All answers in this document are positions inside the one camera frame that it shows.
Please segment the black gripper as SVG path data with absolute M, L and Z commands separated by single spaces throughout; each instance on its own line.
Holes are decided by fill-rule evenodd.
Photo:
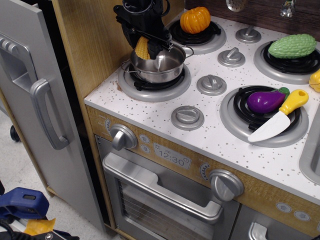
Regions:
M 123 3 L 115 5 L 113 11 L 129 45 L 135 49 L 140 37 L 149 39 L 148 54 L 155 60 L 163 49 L 173 47 L 172 36 L 163 23 L 170 8 L 169 3 Z

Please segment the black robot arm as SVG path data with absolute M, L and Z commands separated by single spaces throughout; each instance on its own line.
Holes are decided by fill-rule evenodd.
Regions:
M 152 60 L 161 51 L 172 49 L 172 36 L 162 20 L 170 11 L 169 1 L 164 9 L 162 0 L 123 0 L 121 5 L 113 7 L 113 11 L 133 49 L 140 37 L 148 40 L 147 50 Z

